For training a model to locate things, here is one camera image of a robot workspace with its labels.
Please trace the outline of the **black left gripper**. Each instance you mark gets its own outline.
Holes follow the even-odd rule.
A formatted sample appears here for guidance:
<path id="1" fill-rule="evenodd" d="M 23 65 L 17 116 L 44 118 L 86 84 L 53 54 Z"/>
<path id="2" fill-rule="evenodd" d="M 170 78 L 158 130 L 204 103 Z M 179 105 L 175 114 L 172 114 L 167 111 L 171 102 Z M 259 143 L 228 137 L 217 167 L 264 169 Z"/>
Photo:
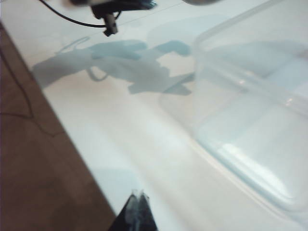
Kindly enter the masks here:
<path id="1" fill-rule="evenodd" d="M 75 6 L 90 6 L 92 10 L 107 13 L 150 10 L 156 6 L 154 0 L 69 0 L 68 2 Z"/>

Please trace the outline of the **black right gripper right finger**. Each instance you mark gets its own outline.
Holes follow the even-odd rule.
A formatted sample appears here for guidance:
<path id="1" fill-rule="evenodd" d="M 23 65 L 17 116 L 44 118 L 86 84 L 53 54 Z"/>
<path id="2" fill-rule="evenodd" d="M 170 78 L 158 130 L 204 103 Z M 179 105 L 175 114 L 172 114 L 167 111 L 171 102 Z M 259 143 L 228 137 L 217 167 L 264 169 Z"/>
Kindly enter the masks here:
<path id="1" fill-rule="evenodd" d="M 139 231 L 157 231 L 158 227 L 154 220 L 149 197 L 143 191 L 139 194 L 138 203 L 138 230 Z"/>

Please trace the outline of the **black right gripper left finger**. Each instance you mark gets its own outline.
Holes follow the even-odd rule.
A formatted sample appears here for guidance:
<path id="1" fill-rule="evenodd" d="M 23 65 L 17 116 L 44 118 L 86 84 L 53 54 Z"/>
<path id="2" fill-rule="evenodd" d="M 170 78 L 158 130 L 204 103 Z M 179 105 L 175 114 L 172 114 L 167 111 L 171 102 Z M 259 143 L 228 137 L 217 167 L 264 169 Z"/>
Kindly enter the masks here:
<path id="1" fill-rule="evenodd" d="M 110 231 L 134 231 L 137 224 L 137 212 L 139 196 L 137 190 L 133 190 L 118 216 L 110 226 Z"/>

